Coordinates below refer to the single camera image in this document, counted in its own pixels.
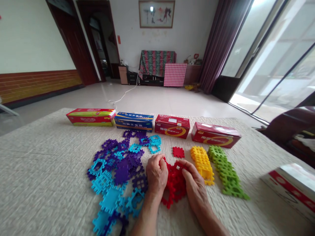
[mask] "red and yellow box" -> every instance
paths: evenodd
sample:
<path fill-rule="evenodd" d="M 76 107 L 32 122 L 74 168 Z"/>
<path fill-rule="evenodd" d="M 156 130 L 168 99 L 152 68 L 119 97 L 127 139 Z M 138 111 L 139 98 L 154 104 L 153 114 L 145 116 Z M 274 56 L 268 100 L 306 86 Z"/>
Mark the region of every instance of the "red and yellow box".
<path fill-rule="evenodd" d="M 155 132 L 186 139 L 190 130 L 189 119 L 167 115 L 158 115 L 155 120 Z"/>
<path fill-rule="evenodd" d="M 241 135 L 234 128 L 196 122 L 191 131 L 191 139 L 199 143 L 231 148 L 241 139 Z"/>
<path fill-rule="evenodd" d="M 114 109 L 75 109 L 66 116 L 74 126 L 113 126 Z"/>

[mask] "brown leather armchair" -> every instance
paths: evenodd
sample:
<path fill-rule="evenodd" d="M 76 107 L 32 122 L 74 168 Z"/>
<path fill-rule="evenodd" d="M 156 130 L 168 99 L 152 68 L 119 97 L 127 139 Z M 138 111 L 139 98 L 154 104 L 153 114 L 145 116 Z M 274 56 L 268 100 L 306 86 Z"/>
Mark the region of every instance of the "brown leather armchair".
<path fill-rule="evenodd" d="M 315 133 L 315 107 L 300 107 L 289 110 L 272 120 L 260 132 L 287 152 L 315 168 L 315 152 L 304 146 L 294 136 L 303 131 Z"/>

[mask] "white box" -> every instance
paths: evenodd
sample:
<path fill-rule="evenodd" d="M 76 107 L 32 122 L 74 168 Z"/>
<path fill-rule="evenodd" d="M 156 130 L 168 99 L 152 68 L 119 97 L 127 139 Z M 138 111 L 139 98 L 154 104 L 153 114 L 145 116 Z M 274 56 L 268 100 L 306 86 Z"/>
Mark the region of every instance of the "white box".
<path fill-rule="evenodd" d="M 281 166 L 261 177 L 291 207 L 315 225 L 315 176 L 298 164 Z"/>

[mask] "brick wall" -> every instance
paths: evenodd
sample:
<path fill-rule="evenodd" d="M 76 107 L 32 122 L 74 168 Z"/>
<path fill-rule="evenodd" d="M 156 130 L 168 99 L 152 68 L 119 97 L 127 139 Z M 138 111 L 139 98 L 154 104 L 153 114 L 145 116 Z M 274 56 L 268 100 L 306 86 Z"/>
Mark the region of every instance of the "brick wall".
<path fill-rule="evenodd" d="M 77 70 L 0 74 L 2 103 L 82 84 Z"/>

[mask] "blue cardboard box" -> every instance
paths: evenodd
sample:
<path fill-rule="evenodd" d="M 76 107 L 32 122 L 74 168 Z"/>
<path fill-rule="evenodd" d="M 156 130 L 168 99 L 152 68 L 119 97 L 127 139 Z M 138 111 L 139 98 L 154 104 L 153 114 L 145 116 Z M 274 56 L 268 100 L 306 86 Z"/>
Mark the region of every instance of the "blue cardboard box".
<path fill-rule="evenodd" d="M 114 119 L 117 128 L 152 133 L 153 118 L 152 115 L 118 112 Z"/>

